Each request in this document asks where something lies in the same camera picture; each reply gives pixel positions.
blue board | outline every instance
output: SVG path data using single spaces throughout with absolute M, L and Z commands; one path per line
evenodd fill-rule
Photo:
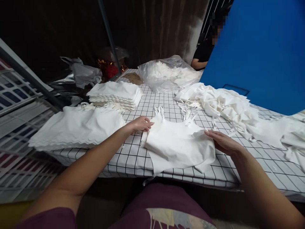
M 285 115 L 305 109 L 304 2 L 234 0 L 200 82 Z

table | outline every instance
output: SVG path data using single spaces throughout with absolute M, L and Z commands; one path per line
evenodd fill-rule
M 139 73 L 136 69 L 126 70 L 118 81 L 129 82 L 123 76 L 126 73 Z M 164 116 L 169 121 L 182 122 L 180 108 L 174 100 L 172 93 L 155 94 L 150 88 L 142 84 L 139 86 L 143 92 L 139 106 L 134 111 L 127 111 L 123 114 L 124 120 L 130 122 L 140 115 L 148 118 L 154 117 L 153 108 L 163 106 Z M 263 119 L 271 116 L 281 117 L 279 113 L 252 105 L 259 110 L 259 115 Z M 199 127 L 212 129 L 212 118 L 202 110 L 193 109 L 198 115 L 194 121 Z M 231 125 L 224 118 L 216 119 L 217 130 L 229 135 Z M 100 177 L 151 177 L 153 175 L 153 164 L 149 153 L 140 146 L 142 133 L 135 133 L 128 137 L 123 146 L 117 151 L 110 160 Z M 300 166 L 285 159 L 285 151 L 276 149 L 262 142 L 249 142 L 239 133 L 232 137 L 238 141 L 257 159 L 266 174 L 274 184 L 290 199 L 305 202 L 305 173 Z M 84 155 L 88 149 L 63 149 L 49 152 L 51 156 L 59 160 L 63 165 L 69 166 L 76 159 Z M 211 168 L 204 174 L 196 169 L 170 169 L 161 173 L 159 176 L 176 180 L 195 183 L 201 186 L 222 188 L 228 190 L 240 190 L 241 183 L 236 167 L 231 158 L 220 151 L 216 151 L 216 160 Z

pile of white fabric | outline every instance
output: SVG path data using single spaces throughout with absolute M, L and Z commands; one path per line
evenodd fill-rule
M 95 106 L 105 105 L 121 111 L 133 111 L 140 103 L 142 92 L 138 85 L 119 81 L 96 84 L 88 93 Z
M 285 149 L 288 146 L 287 158 L 298 161 L 291 152 L 304 159 L 305 171 L 305 123 L 291 117 L 264 120 L 259 118 L 259 111 L 250 106 L 249 100 L 237 92 L 223 88 L 215 89 L 196 83 L 186 86 L 175 98 L 189 108 L 204 109 L 213 118 L 222 116 L 232 125 L 232 132 L 238 131 L 249 141 L 261 141 L 275 148 Z
M 91 148 L 125 124 L 119 112 L 108 108 L 97 108 L 92 104 L 64 107 L 31 137 L 29 146 L 38 151 Z

clear plastic bag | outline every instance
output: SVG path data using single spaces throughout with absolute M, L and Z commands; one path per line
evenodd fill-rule
M 73 71 L 75 84 L 77 87 L 84 89 L 85 86 L 90 83 L 97 84 L 101 82 L 102 72 L 100 69 L 84 65 L 80 58 L 60 58 L 63 62 L 69 64 L 69 68 Z
M 115 47 L 114 49 L 115 49 L 115 52 L 116 52 L 119 60 L 123 59 L 125 57 L 129 57 L 127 50 L 125 50 L 121 47 Z M 115 57 L 114 57 L 114 54 L 112 53 L 111 47 L 104 48 L 102 50 L 102 52 L 100 53 L 100 57 L 104 60 L 115 61 Z
M 203 71 L 196 71 L 178 55 L 151 60 L 138 66 L 139 76 L 154 93 L 177 92 L 199 82 Z

black shirt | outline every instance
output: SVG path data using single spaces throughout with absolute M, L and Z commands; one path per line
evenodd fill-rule
M 199 59 L 198 62 L 206 62 L 209 60 L 210 55 L 213 51 L 214 45 L 212 43 L 212 39 L 204 40 L 197 48 L 193 59 Z

